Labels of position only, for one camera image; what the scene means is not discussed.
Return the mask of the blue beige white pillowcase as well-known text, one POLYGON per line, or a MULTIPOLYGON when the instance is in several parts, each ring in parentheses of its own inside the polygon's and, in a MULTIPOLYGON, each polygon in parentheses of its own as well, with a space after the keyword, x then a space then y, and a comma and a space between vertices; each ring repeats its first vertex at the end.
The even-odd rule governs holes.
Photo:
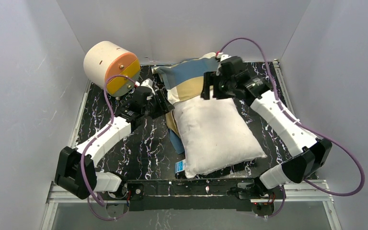
POLYGON ((223 146, 213 138, 218 132, 228 130, 230 117, 219 112, 227 102, 200 97, 204 73, 218 68, 215 55, 212 52, 201 58, 154 68, 154 73, 162 78, 167 100, 177 107, 165 116, 170 141, 177 154, 189 148, 190 156, 204 157, 223 146))

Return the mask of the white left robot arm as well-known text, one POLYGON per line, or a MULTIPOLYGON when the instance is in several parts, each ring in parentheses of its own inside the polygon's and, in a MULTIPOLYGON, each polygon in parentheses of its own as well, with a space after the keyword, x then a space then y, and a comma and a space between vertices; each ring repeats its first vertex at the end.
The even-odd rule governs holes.
POLYGON ((174 110, 165 94, 153 88, 150 79, 133 82, 131 96, 116 109, 109 105, 110 121, 85 142, 65 146, 59 154, 55 184, 74 194, 79 199, 92 197, 104 206, 102 192, 117 192, 124 183, 114 172, 97 172, 98 162, 119 141, 133 133, 147 117, 152 119, 174 110))

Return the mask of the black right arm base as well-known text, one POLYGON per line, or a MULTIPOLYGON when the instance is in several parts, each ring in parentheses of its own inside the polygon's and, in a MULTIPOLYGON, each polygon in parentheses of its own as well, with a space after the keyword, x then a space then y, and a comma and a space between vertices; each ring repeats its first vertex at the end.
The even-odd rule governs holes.
POLYGON ((241 181, 227 191, 239 200, 249 200, 255 216, 269 219, 283 209, 286 201, 286 192, 282 185, 266 189, 259 182, 241 181))

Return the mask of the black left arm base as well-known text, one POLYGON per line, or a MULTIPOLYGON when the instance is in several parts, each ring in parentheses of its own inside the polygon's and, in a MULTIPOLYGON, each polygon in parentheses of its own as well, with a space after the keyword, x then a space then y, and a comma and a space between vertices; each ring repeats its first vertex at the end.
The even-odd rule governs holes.
POLYGON ((100 191, 108 217, 122 217, 129 212, 133 201, 142 200, 144 183, 144 180, 128 180, 122 183, 116 192, 100 191))

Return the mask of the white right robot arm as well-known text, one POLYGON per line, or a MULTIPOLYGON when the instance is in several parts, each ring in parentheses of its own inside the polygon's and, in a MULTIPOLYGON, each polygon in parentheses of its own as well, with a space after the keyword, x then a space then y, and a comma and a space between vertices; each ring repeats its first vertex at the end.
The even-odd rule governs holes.
POLYGON ((276 90, 262 75, 252 75, 238 56, 218 54, 214 97, 235 97, 258 113, 286 145, 291 158, 255 178, 261 191, 290 182, 301 183, 323 166, 332 143, 299 127, 299 120, 278 99, 276 90))

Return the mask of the white pillow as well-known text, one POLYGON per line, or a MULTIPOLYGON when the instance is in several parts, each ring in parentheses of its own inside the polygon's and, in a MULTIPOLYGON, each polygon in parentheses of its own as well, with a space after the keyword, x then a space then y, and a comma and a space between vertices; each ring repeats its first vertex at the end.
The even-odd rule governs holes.
POLYGON ((184 146, 186 178, 267 157, 232 98, 197 96, 175 103, 172 114, 184 146))

